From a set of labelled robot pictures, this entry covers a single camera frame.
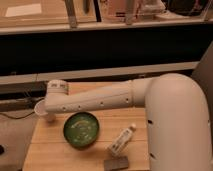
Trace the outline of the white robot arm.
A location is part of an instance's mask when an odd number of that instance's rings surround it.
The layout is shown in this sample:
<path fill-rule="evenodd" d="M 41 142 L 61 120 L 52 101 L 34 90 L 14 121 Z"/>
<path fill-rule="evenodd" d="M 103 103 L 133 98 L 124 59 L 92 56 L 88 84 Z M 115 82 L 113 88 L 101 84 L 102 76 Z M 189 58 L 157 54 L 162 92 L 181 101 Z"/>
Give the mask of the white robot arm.
<path fill-rule="evenodd" d="M 52 114 L 143 107 L 151 171 L 212 171 L 211 122 L 206 96 L 192 78 L 169 73 L 69 94 L 68 83 L 47 84 Z"/>

